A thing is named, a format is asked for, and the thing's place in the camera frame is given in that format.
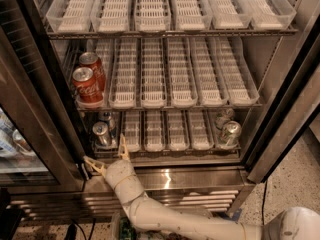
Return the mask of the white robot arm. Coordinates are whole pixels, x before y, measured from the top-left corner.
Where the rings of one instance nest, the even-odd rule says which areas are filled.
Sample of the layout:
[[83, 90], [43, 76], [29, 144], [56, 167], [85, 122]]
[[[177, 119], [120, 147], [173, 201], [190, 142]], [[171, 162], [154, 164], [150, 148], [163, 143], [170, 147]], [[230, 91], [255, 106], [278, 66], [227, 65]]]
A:
[[84, 158], [113, 189], [135, 228], [169, 231], [190, 240], [320, 240], [320, 214], [291, 207], [264, 226], [243, 224], [218, 217], [180, 212], [149, 197], [131, 163], [126, 139], [120, 138], [120, 159], [111, 165]]

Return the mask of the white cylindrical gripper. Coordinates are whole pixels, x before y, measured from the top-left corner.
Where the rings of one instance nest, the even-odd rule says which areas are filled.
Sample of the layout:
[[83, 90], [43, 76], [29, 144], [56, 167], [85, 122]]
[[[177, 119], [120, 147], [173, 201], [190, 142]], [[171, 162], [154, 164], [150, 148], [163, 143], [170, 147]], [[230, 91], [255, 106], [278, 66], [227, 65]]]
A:
[[92, 169], [104, 176], [120, 203], [126, 204], [142, 195], [144, 187], [129, 161], [130, 154], [123, 134], [120, 134], [118, 156], [123, 160], [112, 163], [108, 168], [105, 163], [88, 156], [84, 156], [83, 159]]

